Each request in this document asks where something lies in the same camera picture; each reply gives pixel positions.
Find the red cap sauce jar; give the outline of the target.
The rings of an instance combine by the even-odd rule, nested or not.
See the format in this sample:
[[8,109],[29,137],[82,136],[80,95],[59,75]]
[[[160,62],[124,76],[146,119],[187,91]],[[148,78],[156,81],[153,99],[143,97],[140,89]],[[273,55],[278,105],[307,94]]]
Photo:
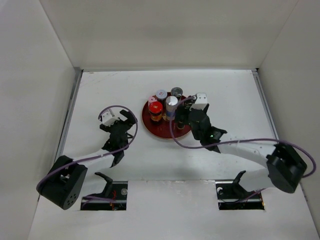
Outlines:
[[163,118],[163,105],[158,101],[152,102],[148,106],[148,111],[151,121],[155,124],[159,124]]

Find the pink cap spice bottle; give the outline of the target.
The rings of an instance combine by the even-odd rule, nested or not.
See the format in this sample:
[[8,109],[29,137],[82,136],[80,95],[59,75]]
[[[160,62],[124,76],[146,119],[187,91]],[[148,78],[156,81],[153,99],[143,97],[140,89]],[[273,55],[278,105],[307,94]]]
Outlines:
[[148,98],[148,101],[147,101],[147,104],[148,104],[148,106],[151,104],[151,103],[154,103],[154,102],[157,102],[158,100],[157,100],[157,98],[155,97],[155,96],[150,96],[149,98]]

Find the tall blue label salt bottle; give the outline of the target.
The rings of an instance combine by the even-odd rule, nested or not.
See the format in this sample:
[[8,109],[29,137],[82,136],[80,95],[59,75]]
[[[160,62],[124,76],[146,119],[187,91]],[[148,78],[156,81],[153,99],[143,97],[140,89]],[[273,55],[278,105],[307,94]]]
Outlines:
[[167,121],[175,118],[176,105],[178,99],[175,96],[168,96],[165,100],[165,118]]

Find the clear dome cap bottle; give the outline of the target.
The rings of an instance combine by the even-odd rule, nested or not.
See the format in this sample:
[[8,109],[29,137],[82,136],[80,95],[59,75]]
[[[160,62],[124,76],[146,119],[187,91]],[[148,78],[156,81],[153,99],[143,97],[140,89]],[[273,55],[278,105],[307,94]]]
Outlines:
[[183,96],[183,90],[180,87],[173,87],[170,91],[171,96],[174,96],[177,98],[178,101],[181,100]]

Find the dark jar white lid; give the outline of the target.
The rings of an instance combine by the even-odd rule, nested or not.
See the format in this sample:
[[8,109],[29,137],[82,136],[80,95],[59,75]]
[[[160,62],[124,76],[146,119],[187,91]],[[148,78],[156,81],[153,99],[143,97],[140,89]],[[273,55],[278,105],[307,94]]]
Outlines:
[[162,102],[162,103],[165,102],[167,97],[168,97],[168,93],[164,89],[159,89],[155,93],[155,98],[159,102]]

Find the small black cap spice bottle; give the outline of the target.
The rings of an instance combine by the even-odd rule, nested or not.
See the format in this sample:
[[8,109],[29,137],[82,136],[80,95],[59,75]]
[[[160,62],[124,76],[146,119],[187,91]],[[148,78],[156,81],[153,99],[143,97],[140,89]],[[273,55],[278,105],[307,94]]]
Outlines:
[[178,120],[176,122],[176,127],[178,130],[183,130],[185,128],[185,123],[183,120]]

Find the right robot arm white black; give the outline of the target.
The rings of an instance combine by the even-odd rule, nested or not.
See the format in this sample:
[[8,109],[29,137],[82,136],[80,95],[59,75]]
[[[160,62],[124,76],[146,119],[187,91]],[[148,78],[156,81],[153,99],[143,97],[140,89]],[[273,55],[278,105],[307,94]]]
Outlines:
[[188,125],[202,148],[262,166],[256,171],[243,170],[236,176],[231,189],[236,197],[243,198],[249,192],[266,188],[277,188],[289,194],[295,192],[307,165],[291,144],[272,138],[232,137],[226,130],[211,125],[207,110],[208,106],[196,109],[180,105],[175,112],[175,122],[180,127]]

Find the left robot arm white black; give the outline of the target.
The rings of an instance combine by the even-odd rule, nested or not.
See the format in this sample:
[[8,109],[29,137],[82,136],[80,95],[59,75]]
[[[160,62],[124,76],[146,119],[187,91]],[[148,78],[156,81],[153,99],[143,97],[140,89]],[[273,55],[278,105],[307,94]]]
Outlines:
[[66,155],[59,156],[47,175],[36,186],[37,192],[63,210],[68,210],[77,201],[88,167],[84,162],[111,160],[113,168],[120,163],[138,133],[138,120],[127,107],[112,105],[98,115],[99,128],[109,133],[109,139],[96,153],[75,160]]

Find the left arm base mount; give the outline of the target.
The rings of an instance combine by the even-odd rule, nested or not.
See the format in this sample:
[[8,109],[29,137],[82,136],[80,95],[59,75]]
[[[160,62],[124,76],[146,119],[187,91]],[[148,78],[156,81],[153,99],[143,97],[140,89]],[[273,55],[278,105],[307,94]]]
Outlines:
[[105,181],[103,190],[99,193],[91,193],[82,197],[81,211],[125,211],[127,209],[127,197],[129,183],[127,181],[114,181],[101,172],[95,172]]

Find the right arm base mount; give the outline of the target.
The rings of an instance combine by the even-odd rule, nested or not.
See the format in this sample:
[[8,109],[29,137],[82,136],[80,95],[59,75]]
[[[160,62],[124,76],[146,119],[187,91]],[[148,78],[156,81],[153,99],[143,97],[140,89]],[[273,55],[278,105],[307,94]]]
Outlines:
[[239,182],[246,171],[241,171],[233,180],[215,182],[218,209],[220,211],[264,210],[262,190],[246,191]]

